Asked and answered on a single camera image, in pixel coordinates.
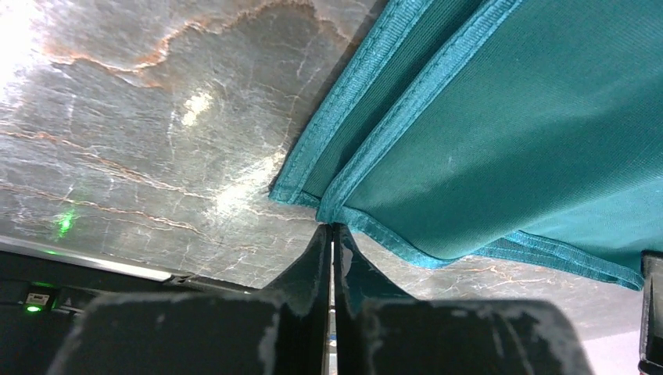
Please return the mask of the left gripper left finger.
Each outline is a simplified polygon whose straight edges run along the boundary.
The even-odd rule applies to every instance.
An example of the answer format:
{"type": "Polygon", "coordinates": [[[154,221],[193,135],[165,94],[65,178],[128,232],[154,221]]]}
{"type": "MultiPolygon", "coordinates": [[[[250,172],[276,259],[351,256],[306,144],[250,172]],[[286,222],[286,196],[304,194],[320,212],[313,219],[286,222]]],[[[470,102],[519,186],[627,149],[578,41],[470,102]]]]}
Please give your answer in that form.
{"type": "Polygon", "coordinates": [[[332,228],[266,287],[103,295],[73,325],[50,374],[323,374],[332,228]]]}

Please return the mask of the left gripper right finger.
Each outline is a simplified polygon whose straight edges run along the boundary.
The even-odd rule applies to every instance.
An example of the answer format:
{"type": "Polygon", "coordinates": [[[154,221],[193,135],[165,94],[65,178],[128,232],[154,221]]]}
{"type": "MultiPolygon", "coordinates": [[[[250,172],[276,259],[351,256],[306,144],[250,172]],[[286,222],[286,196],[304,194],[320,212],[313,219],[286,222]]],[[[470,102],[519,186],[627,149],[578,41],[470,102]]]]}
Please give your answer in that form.
{"type": "Polygon", "coordinates": [[[569,320],[541,300],[414,298],[332,227],[341,374],[589,374],[569,320]]]}

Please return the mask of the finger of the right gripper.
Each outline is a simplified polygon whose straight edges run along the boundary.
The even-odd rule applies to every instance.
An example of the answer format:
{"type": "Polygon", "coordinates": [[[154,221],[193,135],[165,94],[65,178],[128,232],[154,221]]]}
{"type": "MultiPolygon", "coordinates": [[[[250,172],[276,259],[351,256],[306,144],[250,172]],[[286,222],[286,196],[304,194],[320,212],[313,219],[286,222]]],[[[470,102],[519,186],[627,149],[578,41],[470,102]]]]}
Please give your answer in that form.
{"type": "Polygon", "coordinates": [[[643,252],[643,309],[640,327],[641,374],[662,375],[662,253],[643,252]]]}

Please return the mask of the teal cloth napkin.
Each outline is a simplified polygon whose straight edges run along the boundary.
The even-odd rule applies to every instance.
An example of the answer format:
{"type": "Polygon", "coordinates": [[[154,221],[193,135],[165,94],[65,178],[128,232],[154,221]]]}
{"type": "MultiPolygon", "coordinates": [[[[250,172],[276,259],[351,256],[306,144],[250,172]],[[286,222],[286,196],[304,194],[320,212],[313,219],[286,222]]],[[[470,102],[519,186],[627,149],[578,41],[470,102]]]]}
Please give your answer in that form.
{"type": "Polygon", "coordinates": [[[662,4],[390,1],[270,197],[416,266],[638,291],[662,250],[662,4]]]}

